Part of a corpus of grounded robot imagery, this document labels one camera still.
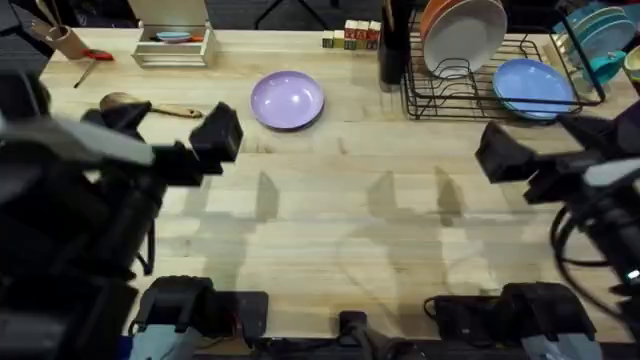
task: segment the cable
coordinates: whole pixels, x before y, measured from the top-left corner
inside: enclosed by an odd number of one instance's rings
[[[427,305],[429,305],[430,302],[434,301],[436,299],[435,296],[432,296],[430,298],[427,298],[423,303],[422,303],[422,311],[424,311],[424,314],[427,315],[429,317],[429,319],[433,320],[433,321],[437,321],[436,320],[436,314],[433,314],[432,312],[429,311],[429,309],[427,309]]]
[[[151,227],[147,232],[147,260],[145,261],[140,253],[136,254],[136,259],[142,265],[142,273],[145,276],[153,274],[156,262],[156,223],[151,222]]]
[[[562,224],[562,221],[564,220],[564,218],[566,217],[568,213],[567,207],[563,206],[558,213],[556,214],[556,217],[553,219],[553,222],[551,223],[551,228],[549,229],[549,239],[550,239],[550,243],[551,243],[551,248],[554,250],[557,250],[558,247],[562,246],[566,246],[567,242],[568,242],[568,238],[564,243],[560,243],[558,241],[559,237],[558,237],[558,229],[560,227],[560,224]],[[576,265],[576,266],[582,266],[582,267],[606,267],[609,266],[609,263],[607,261],[598,261],[598,260],[573,260],[573,259],[569,259],[569,258],[562,258],[563,262],[572,264],[572,265]]]
[[[558,268],[558,272],[560,273],[560,276],[562,276],[564,281],[566,281],[573,288],[573,290],[575,290],[585,300],[590,302],[593,306],[598,308],[603,313],[607,314],[608,316],[620,322],[625,323],[629,327],[634,327],[637,329],[640,329],[640,324],[624,316],[623,314],[617,312],[616,310],[612,309],[602,301],[598,300],[589,291],[587,291],[580,284],[578,284],[578,282],[571,275],[571,273],[569,272],[569,269],[566,266],[566,263],[568,263],[567,261],[568,259],[564,258],[564,252],[566,250],[566,244],[569,239],[569,236],[571,235],[571,233],[573,232],[573,230],[576,228],[578,224],[584,222],[588,218],[591,211],[593,211],[593,208],[595,207],[595,205],[598,202],[600,202],[602,199],[604,199],[606,196],[611,195],[613,192],[615,192],[619,188],[630,185],[631,183],[633,183],[633,181],[635,181],[639,177],[640,177],[640,169],[637,169],[621,177],[620,179],[614,181],[612,184],[607,186],[605,190],[603,190],[602,192],[597,194],[595,197],[593,197],[591,200],[589,200],[580,212],[578,212],[574,216],[569,216],[567,222],[558,232],[557,228],[559,227],[559,223],[562,221],[562,218],[566,214],[566,208],[564,209],[564,211],[562,211],[563,209],[561,209],[561,211],[558,213],[558,216],[556,216],[556,218],[559,218],[559,221],[556,223],[556,221],[554,220],[554,224],[552,224],[552,232],[551,232],[551,236],[552,236],[551,241],[554,249],[554,259],[555,259],[556,267]]]

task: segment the small box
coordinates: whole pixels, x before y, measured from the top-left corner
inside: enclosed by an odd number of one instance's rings
[[[382,24],[377,21],[369,23],[369,30],[367,31],[367,49],[378,49],[378,42],[380,41],[380,29]]]
[[[204,0],[129,0],[143,29],[131,56],[140,67],[209,67],[215,36]],[[201,42],[167,44],[151,40],[164,31],[184,31]]]
[[[330,49],[333,47],[333,31],[325,30],[322,33],[322,47],[325,49]]]
[[[367,40],[367,32],[369,31],[368,21],[358,21],[356,28],[356,40]]]
[[[358,21],[358,27],[356,28],[356,40],[358,49],[367,48],[367,32],[369,31],[368,21]]]
[[[335,30],[333,32],[333,47],[344,49],[344,30]]]
[[[345,50],[355,50],[358,46],[358,40],[356,39],[344,39]]]
[[[344,24],[344,39],[355,39],[358,22],[355,20],[347,20]]]

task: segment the wooden spoon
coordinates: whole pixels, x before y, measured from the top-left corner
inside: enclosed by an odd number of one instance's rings
[[[100,100],[100,110],[109,109],[115,106],[120,106],[130,103],[141,103],[145,100],[138,99],[132,95],[122,92],[116,92],[108,94]],[[160,114],[174,115],[180,117],[186,117],[191,119],[199,119],[203,117],[202,113],[198,110],[188,109],[182,106],[174,105],[151,105],[151,111]]]

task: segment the purple plate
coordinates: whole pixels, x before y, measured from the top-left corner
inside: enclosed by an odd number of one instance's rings
[[[293,130],[308,125],[324,105],[324,93],[310,76],[278,71],[262,78],[251,92],[251,109],[263,125]]]

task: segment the black wire dish rack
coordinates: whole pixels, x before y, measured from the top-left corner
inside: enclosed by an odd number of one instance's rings
[[[456,118],[459,120],[514,119],[517,116],[505,108],[503,102],[523,102],[535,104],[569,105],[567,113],[579,113],[584,106],[596,106],[605,100],[605,92],[576,41],[566,18],[553,9],[508,7],[505,6],[509,19],[508,33],[500,48],[491,60],[477,71],[471,71],[467,59],[443,60],[433,71],[429,71],[424,63],[423,48],[420,40],[420,17],[426,4],[416,6],[409,20],[410,57],[402,79],[402,97],[405,110],[414,120],[433,118]],[[559,35],[553,34],[551,26],[517,25],[515,21],[529,19],[537,23],[555,24],[562,21],[567,34],[561,38],[565,41],[559,45]],[[571,44],[579,55],[579,62],[567,60],[564,51]],[[554,99],[522,99],[501,98],[493,91],[493,74],[508,60],[533,59],[551,65],[571,84],[573,101]],[[440,77],[445,72],[455,70],[457,75]],[[578,89],[588,86],[589,96]],[[532,112],[551,113],[551,111],[532,109]]]

